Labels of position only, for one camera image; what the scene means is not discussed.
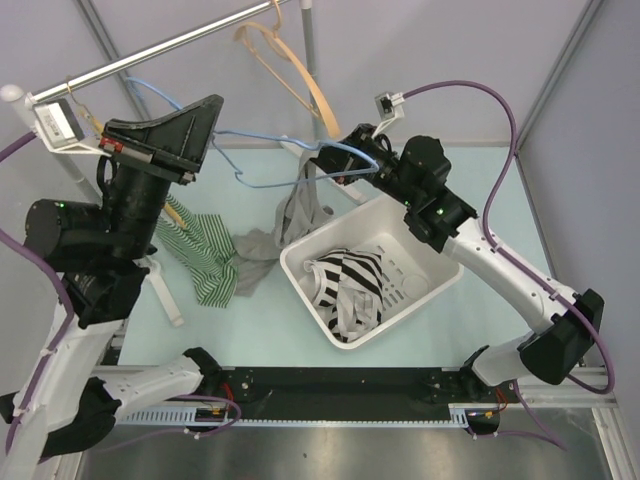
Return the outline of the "beige plastic hanger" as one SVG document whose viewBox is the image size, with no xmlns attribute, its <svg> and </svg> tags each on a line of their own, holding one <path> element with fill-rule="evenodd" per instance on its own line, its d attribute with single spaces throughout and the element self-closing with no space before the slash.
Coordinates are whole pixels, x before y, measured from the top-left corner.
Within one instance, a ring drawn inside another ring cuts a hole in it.
<svg viewBox="0 0 640 480">
<path fill-rule="evenodd" d="M 305 109 L 311 116 L 320 122 L 331 139 L 336 139 L 341 133 L 339 122 L 330 106 L 326 96 L 319 87 L 317 81 L 309 69 L 303 64 L 294 51 L 283 41 L 280 36 L 282 28 L 282 12 L 279 1 L 268 1 L 267 6 L 276 11 L 276 21 L 271 27 L 254 21 L 241 23 L 234 32 L 233 39 L 239 42 L 253 56 L 253 58 L 266 69 L 266 71 Z M 258 33 L 264 43 L 285 64 L 296 71 L 297 76 L 303 82 L 310 96 L 305 100 L 302 95 L 291 86 L 287 80 L 274 69 L 261 55 L 261 51 L 253 41 L 253 34 Z"/>
</svg>

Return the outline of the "black white striped tank top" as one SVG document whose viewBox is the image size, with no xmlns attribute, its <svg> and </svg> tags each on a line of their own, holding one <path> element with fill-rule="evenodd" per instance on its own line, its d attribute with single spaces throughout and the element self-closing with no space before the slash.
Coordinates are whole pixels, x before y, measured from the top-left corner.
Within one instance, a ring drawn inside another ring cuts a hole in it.
<svg viewBox="0 0 640 480">
<path fill-rule="evenodd" d="M 382 324 L 380 254 L 336 248 L 305 261 L 303 268 L 313 276 L 312 305 L 338 341 L 354 342 Z"/>
</svg>

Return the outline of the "grey tank top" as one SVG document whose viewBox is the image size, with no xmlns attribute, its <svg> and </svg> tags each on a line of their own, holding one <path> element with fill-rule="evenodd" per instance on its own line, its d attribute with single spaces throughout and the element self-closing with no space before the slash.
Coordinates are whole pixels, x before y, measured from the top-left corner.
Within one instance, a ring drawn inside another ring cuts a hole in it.
<svg viewBox="0 0 640 480">
<path fill-rule="evenodd" d="M 311 153 L 303 153 L 298 166 L 297 183 L 275 210 L 274 227 L 270 232 L 252 229 L 235 235 L 234 266 L 237 280 L 234 294 L 250 297 L 259 283 L 275 267 L 282 250 L 291 243 L 325 225 L 334 211 L 318 200 L 315 182 L 316 166 Z"/>
</svg>

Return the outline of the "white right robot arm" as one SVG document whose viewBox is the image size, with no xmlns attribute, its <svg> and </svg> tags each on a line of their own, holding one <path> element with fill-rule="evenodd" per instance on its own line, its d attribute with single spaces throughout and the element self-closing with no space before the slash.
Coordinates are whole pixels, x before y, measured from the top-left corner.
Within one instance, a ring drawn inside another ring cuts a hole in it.
<svg viewBox="0 0 640 480">
<path fill-rule="evenodd" d="M 484 401 L 497 385 L 532 375 L 550 385 L 572 371 L 594 345 L 605 302 L 545 276 L 482 224 L 476 210 L 447 185 L 451 163 L 441 142 L 418 135 L 396 153 L 374 126 L 360 124 L 340 142 L 324 142 L 312 158 L 332 180 L 364 180 L 403 205 L 410 233 L 470 269 L 525 320 L 530 333 L 485 346 L 464 363 L 463 393 Z"/>
</svg>

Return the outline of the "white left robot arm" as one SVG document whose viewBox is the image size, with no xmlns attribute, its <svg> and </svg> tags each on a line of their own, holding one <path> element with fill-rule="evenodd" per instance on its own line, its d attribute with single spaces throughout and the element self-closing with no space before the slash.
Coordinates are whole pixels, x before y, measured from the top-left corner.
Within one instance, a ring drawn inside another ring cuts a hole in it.
<svg viewBox="0 0 640 480">
<path fill-rule="evenodd" d="M 28 447 L 41 462 L 95 446 L 132 412 L 219 392 L 221 367 L 200 347 L 125 379 L 93 370 L 139 298 L 149 272 L 142 259 L 154 252 L 169 189 L 200 171 L 222 106 L 214 94 L 153 120 L 109 120 L 98 144 L 101 201 L 41 199 L 30 207 L 15 250 L 51 279 L 59 302 L 31 379 L 1 399 L 8 452 L 26 443 L 35 417 L 42 424 Z"/>
</svg>

